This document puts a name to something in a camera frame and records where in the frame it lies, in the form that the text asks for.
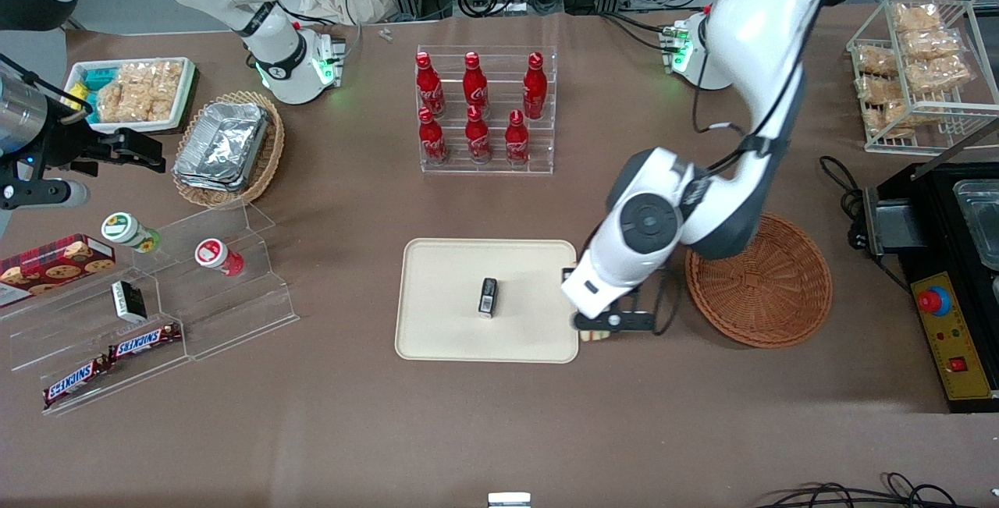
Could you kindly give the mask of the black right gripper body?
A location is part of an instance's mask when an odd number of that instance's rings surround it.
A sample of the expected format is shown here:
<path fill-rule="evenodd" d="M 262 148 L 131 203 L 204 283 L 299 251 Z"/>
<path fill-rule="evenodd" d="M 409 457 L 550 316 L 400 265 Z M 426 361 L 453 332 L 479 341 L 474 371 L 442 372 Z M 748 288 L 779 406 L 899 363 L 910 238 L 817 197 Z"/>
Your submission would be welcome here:
<path fill-rule="evenodd" d="M 97 175 L 102 162 L 116 163 L 122 140 L 121 134 L 98 132 L 84 123 L 44 125 L 34 141 L 34 174 L 57 168 Z"/>

